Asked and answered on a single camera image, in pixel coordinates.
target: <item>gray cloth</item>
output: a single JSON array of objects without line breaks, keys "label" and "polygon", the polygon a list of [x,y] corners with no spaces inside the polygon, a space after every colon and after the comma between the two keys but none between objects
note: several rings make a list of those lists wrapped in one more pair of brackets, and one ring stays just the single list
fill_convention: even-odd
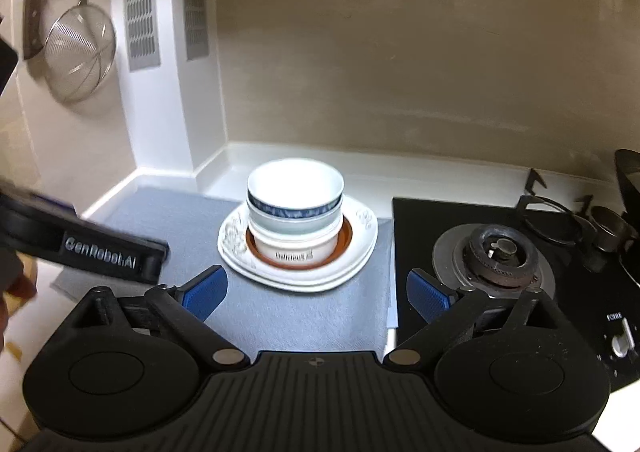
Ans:
[{"label": "gray cloth", "polygon": [[[171,255],[161,283],[179,286],[212,264],[222,264],[228,293],[206,323],[253,360],[260,350],[374,350],[382,358],[390,296],[393,223],[378,220],[378,242],[357,276],[330,291],[302,294],[262,286],[225,266],[218,231],[237,206],[196,194],[141,188],[123,200],[106,225],[164,239]],[[148,285],[65,268],[54,286],[78,300],[94,286],[117,296],[143,294]]]}]

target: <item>blue patterned bowl rim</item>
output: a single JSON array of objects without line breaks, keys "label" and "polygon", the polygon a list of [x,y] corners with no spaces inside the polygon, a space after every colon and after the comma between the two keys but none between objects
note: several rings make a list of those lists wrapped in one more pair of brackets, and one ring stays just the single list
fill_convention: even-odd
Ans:
[{"label": "blue patterned bowl rim", "polygon": [[311,219],[314,217],[322,216],[337,207],[338,204],[340,204],[340,201],[342,201],[342,194],[340,194],[336,199],[322,206],[305,209],[275,207],[268,203],[264,203],[259,199],[256,199],[249,191],[247,191],[247,199],[249,200],[249,203],[256,207],[256,209],[260,210],[260,212],[273,217],[281,219]]}]

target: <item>ribbed black surface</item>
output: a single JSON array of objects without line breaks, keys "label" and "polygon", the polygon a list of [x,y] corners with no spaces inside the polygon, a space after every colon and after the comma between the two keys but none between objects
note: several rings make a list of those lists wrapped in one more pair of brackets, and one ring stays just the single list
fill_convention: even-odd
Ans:
[{"label": "ribbed black surface", "polygon": [[420,376],[387,371],[372,353],[265,352],[245,371],[212,377],[194,405],[161,429],[108,443],[78,442],[44,431],[24,450],[596,452],[604,448],[590,437],[523,446],[478,435],[438,406]]}]

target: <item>stack of bowls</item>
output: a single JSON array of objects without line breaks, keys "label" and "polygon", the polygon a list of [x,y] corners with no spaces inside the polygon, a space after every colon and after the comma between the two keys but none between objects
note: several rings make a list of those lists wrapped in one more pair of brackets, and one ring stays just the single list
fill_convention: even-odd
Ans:
[{"label": "stack of bowls", "polygon": [[247,182],[249,230],[257,250],[286,266],[308,267],[329,257],[342,228],[344,179],[312,159],[279,159]]}]

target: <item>mesh strainer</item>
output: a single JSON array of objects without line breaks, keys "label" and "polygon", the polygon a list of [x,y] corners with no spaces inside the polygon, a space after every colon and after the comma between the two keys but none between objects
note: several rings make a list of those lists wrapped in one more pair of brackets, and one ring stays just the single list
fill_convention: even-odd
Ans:
[{"label": "mesh strainer", "polygon": [[79,0],[54,23],[45,41],[46,79],[53,96],[60,102],[87,98],[111,68],[115,50],[109,16]]}]

